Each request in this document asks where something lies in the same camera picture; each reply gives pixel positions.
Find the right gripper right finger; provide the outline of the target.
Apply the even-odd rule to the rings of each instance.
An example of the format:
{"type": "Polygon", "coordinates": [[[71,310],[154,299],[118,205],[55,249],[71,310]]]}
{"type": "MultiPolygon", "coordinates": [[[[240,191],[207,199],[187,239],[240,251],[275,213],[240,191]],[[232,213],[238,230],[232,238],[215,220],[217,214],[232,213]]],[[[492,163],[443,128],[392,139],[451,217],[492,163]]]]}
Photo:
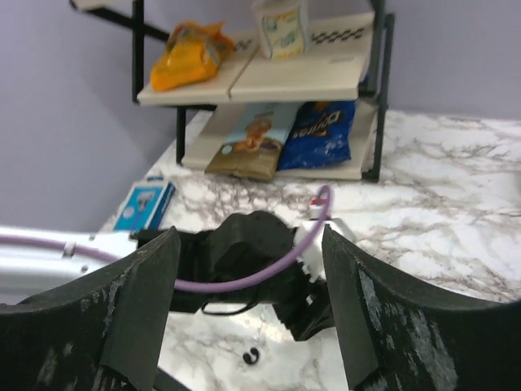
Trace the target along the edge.
{"type": "Polygon", "coordinates": [[[422,281],[326,228],[322,254],[351,390],[517,390],[520,304],[422,281]]]}

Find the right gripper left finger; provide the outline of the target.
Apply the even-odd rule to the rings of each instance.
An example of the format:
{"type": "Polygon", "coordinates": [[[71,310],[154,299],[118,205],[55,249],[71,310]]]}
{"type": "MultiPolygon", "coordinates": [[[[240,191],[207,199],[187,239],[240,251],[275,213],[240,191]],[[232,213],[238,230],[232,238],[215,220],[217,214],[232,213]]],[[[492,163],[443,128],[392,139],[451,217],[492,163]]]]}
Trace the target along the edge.
{"type": "Polygon", "coordinates": [[[179,390],[158,367],[181,240],[171,228],[127,257],[1,306],[3,390],[179,390]]]}

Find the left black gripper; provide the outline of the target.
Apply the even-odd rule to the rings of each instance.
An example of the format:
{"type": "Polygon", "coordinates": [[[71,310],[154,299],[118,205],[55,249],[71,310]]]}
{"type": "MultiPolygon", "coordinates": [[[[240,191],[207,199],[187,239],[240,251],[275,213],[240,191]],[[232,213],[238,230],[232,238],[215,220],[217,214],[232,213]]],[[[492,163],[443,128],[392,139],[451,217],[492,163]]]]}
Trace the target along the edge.
{"type": "Polygon", "coordinates": [[[288,300],[273,304],[278,320],[294,341],[307,341],[335,326],[326,281],[318,277],[311,282],[307,275],[301,274],[290,284],[288,300]]]}

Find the black earbud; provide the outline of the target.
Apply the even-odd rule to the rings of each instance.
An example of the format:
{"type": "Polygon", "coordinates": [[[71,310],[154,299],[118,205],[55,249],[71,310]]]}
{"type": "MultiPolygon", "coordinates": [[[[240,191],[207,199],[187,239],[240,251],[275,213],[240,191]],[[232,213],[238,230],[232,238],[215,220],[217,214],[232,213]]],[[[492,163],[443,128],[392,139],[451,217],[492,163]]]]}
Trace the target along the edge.
{"type": "Polygon", "coordinates": [[[248,365],[256,365],[260,359],[260,351],[252,347],[247,352],[243,354],[243,361],[248,365]]]}

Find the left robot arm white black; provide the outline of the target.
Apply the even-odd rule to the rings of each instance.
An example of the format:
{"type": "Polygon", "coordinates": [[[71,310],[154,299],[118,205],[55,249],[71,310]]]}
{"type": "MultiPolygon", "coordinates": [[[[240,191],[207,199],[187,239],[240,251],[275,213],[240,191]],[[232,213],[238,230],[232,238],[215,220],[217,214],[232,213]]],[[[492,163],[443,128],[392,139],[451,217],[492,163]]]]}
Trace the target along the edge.
{"type": "MultiPolygon", "coordinates": [[[[253,275],[273,265],[305,239],[314,220],[289,227],[266,211],[233,213],[219,227],[181,231],[177,277],[220,283],[253,275]]],[[[121,259],[163,234],[162,230],[87,235],[18,228],[1,229],[1,302],[23,299],[68,283],[121,259]]],[[[296,341],[310,339],[335,325],[317,260],[321,237],[288,268],[253,287],[224,293],[175,291],[172,312],[232,317],[258,305],[271,305],[278,321],[296,341]]]]}

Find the blue razor package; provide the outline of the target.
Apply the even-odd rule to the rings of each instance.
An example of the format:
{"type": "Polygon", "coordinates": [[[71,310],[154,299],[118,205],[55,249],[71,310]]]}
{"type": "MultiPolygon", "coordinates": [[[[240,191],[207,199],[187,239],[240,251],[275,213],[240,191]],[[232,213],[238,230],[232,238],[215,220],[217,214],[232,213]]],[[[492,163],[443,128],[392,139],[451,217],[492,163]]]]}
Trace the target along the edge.
{"type": "Polygon", "coordinates": [[[163,177],[149,177],[135,182],[116,215],[114,231],[156,230],[175,194],[173,182],[163,177]]]}

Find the brown chips bag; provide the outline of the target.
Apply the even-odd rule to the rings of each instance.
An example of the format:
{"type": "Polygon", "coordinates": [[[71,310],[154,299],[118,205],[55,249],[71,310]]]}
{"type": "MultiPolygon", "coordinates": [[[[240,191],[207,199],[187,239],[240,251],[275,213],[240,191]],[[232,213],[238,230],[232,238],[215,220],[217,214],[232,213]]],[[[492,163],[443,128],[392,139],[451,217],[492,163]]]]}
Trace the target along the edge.
{"type": "Polygon", "coordinates": [[[301,106],[301,102],[247,104],[205,172],[271,180],[301,106]]]}

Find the blue doritos bag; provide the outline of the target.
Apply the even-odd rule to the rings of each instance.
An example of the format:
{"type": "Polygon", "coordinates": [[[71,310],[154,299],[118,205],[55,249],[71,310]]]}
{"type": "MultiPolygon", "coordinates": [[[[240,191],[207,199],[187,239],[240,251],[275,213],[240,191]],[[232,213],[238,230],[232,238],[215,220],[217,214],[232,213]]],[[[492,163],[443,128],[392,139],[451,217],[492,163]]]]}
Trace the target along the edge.
{"type": "Polygon", "coordinates": [[[321,169],[351,159],[348,137],[355,100],[316,101],[302,105],[278,160],[278,171],[321,169]]]}

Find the beige black shelf rack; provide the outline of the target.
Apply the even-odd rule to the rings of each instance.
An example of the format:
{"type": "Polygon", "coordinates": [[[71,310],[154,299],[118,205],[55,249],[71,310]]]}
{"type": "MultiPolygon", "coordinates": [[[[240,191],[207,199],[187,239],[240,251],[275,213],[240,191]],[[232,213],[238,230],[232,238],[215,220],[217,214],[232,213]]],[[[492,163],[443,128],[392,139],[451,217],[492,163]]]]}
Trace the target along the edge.
{"type": "Polygon", "coordinates": [[[133,100],[177,109],[178,164],[204,169],[246,103],[357,100],[351,159],[326,169],[295,169],[291,176],[379,180],[396,20],[384,2],[373,1],[366,13],[313,21],[309,51],[293,59],[264,59],[252,32],[234,33],[234,54],[214,80],[167,93],[156,93],[145,82],[144,40],[166,41],[168,34],[145,22],[141,1],[133,2],[131,15],[110,6],[108,1],[72,2],[77,11],[131,31],[133,100]]]}

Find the orange snack bag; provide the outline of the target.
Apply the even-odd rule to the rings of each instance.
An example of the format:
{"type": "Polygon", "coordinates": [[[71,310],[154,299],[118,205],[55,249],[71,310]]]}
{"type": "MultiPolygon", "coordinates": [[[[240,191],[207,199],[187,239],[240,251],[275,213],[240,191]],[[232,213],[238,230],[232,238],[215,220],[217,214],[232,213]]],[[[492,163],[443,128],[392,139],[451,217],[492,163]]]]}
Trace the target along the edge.
{"type": "Polygon", "coordinates": [[[234,42],[221,31],[223,25],[192,20],[178,24],[151,69],[151,88],[165,92],[214,78],[234,51],[234,42]]]}

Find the white patterned mug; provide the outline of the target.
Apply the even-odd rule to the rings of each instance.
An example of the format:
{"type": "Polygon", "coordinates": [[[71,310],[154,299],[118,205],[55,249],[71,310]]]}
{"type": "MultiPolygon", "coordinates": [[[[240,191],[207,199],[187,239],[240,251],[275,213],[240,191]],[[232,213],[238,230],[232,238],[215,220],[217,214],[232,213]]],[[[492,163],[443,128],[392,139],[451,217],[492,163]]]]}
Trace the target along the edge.
{"type": "Polygon", "coordinates": [[[309,7],[302,0],[260,0],[251,6],[266,59],[288,59],[309,48],[309,7]]]}

